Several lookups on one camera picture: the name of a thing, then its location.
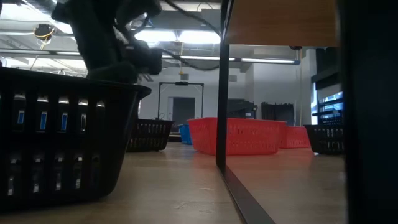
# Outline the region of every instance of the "red plastic basket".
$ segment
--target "red plastic basket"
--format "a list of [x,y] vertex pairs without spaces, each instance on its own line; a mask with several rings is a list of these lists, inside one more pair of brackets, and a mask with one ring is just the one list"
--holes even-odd
[[282,149],[311,148],[307,130],[301,126],[286,126],[280,147]]
[[[216,154],[217,118],[188,121],[193,148]],[[278,152],[284,121],[228,118],[227,155],[267,155]]]

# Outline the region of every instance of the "wooden table surface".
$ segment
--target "wooden table surface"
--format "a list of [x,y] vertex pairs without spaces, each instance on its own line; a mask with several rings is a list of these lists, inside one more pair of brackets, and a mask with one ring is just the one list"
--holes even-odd
[[229,156],[227,165],[276,224],[346,223],[342,157],[280,149],[273,156]]
[[234,0],[228,44],[338,46],[335,0]]
[[[230,156],[227,165],[276,224],[345,220],[341,157],[309,149]],[[126,154],[115,190],[97,202],[0,215],[0,223],[241,223],[215,157],[168,143],[163,152]]]
[[1,224],[241,223],[213,156],[168,143],[126,154],[115,190],[98,202],[0,215]]

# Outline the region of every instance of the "door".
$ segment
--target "door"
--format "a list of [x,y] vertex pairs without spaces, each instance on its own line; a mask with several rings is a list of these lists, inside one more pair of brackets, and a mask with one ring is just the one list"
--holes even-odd
[[174,125],[171,132],[179,132],[179,125],[195,118],[195,98],[173,97],[172,118]]

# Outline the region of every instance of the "vertical black pole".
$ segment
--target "vertical black pole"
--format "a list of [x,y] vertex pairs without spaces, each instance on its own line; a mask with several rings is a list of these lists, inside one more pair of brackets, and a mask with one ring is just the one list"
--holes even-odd
[[160,88],[162,87],[163,83],[159,83],[159,90],[157,92],[157,118],[159,119],[159,112],[160,112]]
[[201,117],[203,117],[203,97],[205,95],[205,84],[201,85]]
[[339,1],[350,224],[398,223],[394,3]]
[[226,15],[228,1],[221,5],[221,43],[220,43],[220,75],[218,78],[218,113],[217,113],[217,152],[216,163],[220,170],[225,170],[226,138],[227,138],[227,104],[229,77],[229,45],[225,44]]

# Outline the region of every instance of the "black plastic basket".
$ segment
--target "black plastic basket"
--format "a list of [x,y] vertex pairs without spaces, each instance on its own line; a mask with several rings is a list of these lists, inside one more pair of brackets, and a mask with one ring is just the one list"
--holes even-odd
[[166,148],[174,121],[138,119],[127,152],[159,151]]
[[149,93],[144,86],[0,68],[0,209],[112,192],[133,107]]
[[313,152],[328,155],[344,154],[342,125],[305,125]]
[[321,119],[319,119],[319,124],[320,125],[342,125],[343,117],[335,116],[332,118],[321,118]]

